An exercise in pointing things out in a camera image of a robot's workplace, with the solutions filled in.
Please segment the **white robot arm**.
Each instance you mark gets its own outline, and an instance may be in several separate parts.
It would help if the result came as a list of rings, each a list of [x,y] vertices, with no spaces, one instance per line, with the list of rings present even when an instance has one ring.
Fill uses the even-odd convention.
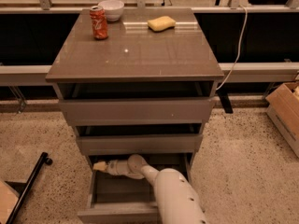
[[[196,191],[184,175],[173,168],[158,171],[142,156],[134,154],[127,160],[99,161],[93,169],[132,179],[145,178],[153,187],[163,224],[207,224]]]

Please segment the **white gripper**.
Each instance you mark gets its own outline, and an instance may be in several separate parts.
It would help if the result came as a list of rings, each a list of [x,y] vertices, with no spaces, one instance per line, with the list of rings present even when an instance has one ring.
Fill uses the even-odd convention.
[[[128,175],[128,163],[124,160],[99,161],[93,165],[95,171],[108,172],[110,175]]]

